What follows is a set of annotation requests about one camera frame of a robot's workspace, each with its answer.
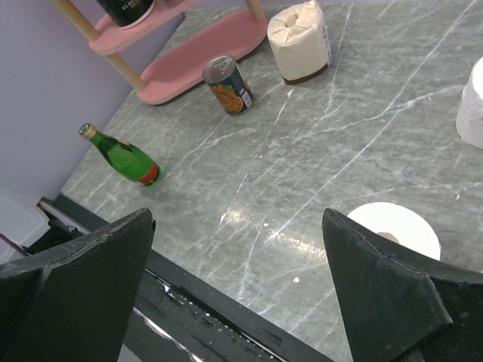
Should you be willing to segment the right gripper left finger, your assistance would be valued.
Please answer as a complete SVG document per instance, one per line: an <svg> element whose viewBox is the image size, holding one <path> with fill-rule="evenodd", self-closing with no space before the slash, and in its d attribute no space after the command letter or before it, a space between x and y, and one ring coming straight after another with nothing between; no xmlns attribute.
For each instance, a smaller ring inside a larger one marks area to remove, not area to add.
<svg viewBox="0 0 483 362"><path fill-rule="evenodd" d="M155 234L139 209L1 266L3 361L116 361Z"/></svg>

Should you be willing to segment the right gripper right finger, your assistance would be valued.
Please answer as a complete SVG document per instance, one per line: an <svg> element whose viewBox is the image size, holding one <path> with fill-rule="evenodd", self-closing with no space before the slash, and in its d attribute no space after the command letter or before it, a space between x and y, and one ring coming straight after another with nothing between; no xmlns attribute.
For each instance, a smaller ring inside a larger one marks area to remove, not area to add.
<svg viewBox="0 0 483 362"><path fill-rule="evenodd" d="M326 209L325 251L355 361L480 361L482 274Z"/></svg>

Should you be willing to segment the black paper roll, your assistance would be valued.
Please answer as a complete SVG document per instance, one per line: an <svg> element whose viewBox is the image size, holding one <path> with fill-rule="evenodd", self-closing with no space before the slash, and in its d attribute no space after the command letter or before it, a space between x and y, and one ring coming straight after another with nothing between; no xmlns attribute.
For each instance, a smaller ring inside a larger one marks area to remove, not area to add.
<svg viewBox="0 0 483 362"><path fill-rule="evenodd" d="M154 0L97 0L106 14L122 29L136 26L155 7Z"/></svg>

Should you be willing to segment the white paper roll front right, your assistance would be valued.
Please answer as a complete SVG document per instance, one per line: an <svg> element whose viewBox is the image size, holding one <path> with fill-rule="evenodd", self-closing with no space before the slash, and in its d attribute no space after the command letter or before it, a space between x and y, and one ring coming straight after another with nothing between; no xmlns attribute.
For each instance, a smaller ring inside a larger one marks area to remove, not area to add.
<svg viewBox="0 0 483 362"><path fill-rule="evenodd" d="M434 229L422 216L406 207L374 202L355 208L348 217L397 244L441 260L441 244Z"/></svg>

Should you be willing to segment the white paper roll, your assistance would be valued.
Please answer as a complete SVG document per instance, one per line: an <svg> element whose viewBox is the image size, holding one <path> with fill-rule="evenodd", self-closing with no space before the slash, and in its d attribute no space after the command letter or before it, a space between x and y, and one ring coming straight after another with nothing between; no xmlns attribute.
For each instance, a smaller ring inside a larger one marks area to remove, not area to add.
<svg viewBox="0 0 483 362"><path fill-rule="evenodd" d="M482 149L482 62L480 58L472 68L455 122L461 140L478 149Z"/></svg>
<svg viewBox="0 0 483 362"><path fill-rule="evenodd" d="M422 216L406 207L374 202L355 208L348 217L397 244L441 260L441 244L434 229Z"/></svg>

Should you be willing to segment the green glass bottle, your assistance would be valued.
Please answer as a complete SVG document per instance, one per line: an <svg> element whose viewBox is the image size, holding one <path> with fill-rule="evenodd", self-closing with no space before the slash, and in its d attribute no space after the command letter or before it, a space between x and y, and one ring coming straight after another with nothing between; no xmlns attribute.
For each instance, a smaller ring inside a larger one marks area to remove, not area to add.
<svg viewBox="0 0 483 362"><path fill-rule="evenodd" d="M116 172L131 182L151 186L161 179L163 167L136 146L107 136L89 123L80 127L79 134L97 148Z"/></svg>

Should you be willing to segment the white paper roll back right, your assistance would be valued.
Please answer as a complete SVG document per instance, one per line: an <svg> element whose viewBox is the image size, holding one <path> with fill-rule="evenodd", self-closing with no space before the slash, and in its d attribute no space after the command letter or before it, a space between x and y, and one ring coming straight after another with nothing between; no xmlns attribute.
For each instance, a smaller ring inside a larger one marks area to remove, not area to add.
<svg viewBox="0 0 483 362"><path fill-rule="evenodd" d="M482 149L482 62L480 58L472 68L455 122L461 140L478 149Z"/></svg>

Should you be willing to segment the food tin can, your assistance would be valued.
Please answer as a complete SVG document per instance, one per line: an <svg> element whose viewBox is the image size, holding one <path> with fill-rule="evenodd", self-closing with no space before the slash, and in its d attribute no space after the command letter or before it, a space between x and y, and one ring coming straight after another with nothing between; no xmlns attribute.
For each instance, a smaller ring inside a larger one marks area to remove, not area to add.
<svg viewBox="0 0 483 362"><path fill-rule="evenodd" d="M206 64L202 79L229 115L242 115L254 104L254 95L231 55L215 57Z"/></svg>

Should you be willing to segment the beige wrapped paper roll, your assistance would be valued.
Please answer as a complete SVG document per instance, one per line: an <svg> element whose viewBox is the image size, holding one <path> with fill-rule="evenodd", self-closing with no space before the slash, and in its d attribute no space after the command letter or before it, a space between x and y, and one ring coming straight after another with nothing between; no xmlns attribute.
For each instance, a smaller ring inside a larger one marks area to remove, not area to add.
<svg viewBox="0 0 483 362"><path fill-rule="evenodd" d="M324 13L317 1L286 8L273 16L267 38L286 84L300 84L332 63Z"/></svg>

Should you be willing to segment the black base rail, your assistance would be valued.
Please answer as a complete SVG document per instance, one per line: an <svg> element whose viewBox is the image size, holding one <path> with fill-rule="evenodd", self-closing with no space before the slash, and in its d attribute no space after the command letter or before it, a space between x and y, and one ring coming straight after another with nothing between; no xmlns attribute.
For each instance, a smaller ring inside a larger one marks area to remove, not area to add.
<svg viewBox="0 0 483 362"><path fill-rule="evenodd" d="M203 361L326 361L304 342L152 251L134 307Z"/></svg>

